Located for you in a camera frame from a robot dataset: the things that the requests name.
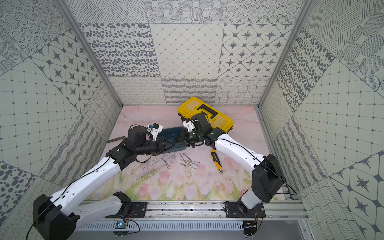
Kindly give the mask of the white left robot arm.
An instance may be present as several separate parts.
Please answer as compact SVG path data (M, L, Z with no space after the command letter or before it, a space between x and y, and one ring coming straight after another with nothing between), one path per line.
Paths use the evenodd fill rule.
M141 211L135 209L132 199L123 192L87 207L79 205L109 178L137 162L138 156L163 153L164 138L158 137L162 130L163 126L158 124L134 125L128 136L84 175L49 197L39 196L34 201L32 226L45 240L66 240L75 230L98 219L114 216L126 220L139 214Z

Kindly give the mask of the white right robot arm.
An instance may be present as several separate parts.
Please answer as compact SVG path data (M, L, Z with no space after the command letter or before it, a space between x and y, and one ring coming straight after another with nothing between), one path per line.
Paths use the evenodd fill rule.
M248 149L226 131L212 127L204 114L181 119L185 128L182 137L186 144L210 146L232 158L251 174L251 187L238 200L241 211L248 212L258 204L270 202L283 186L284 176L275 156L264 156Z

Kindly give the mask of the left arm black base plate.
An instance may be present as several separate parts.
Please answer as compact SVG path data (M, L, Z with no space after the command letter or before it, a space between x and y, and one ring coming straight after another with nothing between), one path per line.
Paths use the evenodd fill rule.
M123 203L118 216L126 219L143 219L147 211L147 202Z

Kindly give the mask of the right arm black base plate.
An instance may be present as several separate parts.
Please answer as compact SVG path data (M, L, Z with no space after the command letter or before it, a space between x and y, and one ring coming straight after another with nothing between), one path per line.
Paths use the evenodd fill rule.
M253 209L248 209L241 202L225 201L223 209L226 218L265 218L266 213L262 204L256 205Z

